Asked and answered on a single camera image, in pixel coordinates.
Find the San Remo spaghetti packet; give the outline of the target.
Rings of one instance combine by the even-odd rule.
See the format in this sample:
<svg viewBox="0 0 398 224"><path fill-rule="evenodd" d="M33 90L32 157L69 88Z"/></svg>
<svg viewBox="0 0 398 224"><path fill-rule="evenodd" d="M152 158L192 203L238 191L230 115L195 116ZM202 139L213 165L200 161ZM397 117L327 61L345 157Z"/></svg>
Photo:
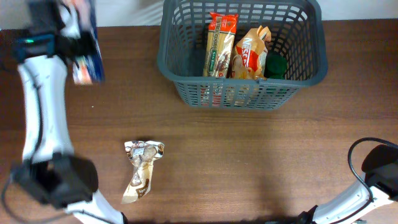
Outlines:
<svg viewBox="0 0 398 224"><path fill-rule="evenodd" d="M216 12L210 16L203 76L226 78L239 16Z"/></svg>

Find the orange snack bag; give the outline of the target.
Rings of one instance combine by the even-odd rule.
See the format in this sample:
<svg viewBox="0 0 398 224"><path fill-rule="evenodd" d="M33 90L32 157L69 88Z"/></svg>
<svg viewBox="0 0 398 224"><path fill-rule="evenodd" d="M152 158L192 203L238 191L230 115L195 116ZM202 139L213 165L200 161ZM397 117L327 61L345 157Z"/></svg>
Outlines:
<svg viewBox="0 0 398 224"><path fill-rule="evenodd" d="M267 26L250 29L233 48L228 78L266 79L266 57L271 37Z"/></svg>

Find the silver brown snack pouch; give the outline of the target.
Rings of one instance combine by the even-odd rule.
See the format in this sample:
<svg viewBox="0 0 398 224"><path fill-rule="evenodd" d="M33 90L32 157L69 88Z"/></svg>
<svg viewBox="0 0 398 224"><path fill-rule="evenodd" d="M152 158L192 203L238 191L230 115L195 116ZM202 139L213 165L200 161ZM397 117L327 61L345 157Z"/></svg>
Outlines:
<svg viewBox="0 0 398 224"><path fill-rule="evenodd" d="M124 143L127 157L133 165L133 175L121 203L133 203L151 190L154 161L162 158L165 145L157 141L128 141Z"/></svg>

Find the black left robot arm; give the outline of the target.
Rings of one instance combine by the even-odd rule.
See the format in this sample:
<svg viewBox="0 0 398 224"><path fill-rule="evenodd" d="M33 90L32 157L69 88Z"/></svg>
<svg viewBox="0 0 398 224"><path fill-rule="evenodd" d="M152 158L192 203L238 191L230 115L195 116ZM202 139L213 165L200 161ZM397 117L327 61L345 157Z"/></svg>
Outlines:
<svg viewBox="0 0 398 224"><path fill-rule="evenodd" d="M22 163L11 170L39 204L62 210L83 223L126 223L98 187L89 160L77 157L65 110L65 82L104 80L93 1L28 1L31 23L14 43L25 102Z"/></svg>

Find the Kleenex tissue multipack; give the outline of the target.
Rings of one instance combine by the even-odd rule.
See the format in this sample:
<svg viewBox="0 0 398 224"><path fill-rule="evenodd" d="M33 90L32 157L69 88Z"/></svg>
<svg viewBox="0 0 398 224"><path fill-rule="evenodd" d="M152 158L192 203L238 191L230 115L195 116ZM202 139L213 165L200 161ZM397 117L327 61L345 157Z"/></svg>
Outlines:
<svg viewBox="0 0 398 224"><path fill-rule="evenodd" d="M73 80L77 85L92 85L104 81L104 68L98 44L94 0L70 0L72 37L77 40L73 58Z"/></svg>

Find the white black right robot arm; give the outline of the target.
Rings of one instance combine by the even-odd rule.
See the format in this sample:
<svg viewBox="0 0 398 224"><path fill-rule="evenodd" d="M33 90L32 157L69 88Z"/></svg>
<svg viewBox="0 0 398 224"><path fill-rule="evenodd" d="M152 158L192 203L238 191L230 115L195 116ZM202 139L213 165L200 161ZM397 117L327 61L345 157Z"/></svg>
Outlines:
<svg viewBox="0 0 398 224"><path fill-rule="evenodd" d="M363 174L327 203L277 223L356 223L365 214L397 202L397 148L380 144L365 158Z"/></svg>

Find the green-lid jar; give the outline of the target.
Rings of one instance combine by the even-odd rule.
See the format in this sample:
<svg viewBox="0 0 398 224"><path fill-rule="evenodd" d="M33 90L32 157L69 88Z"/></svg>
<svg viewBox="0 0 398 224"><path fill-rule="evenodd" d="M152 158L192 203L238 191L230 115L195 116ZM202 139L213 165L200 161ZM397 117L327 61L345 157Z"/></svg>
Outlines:
<svg viewBox="0 0 398 224"><path fill-rule="evenodd" d="M286 59L278 53L269 52L266 57L265 77L272 79L284 79L287 70Z"/></svg>
<svg viewBox="0 0 398 224"><path fill-rule="evenodd" d="M266 88L263 98L266 100L283 100L285 95L287 94L287 89L285 88L276 88L272 86L270 88Z"/></svg>

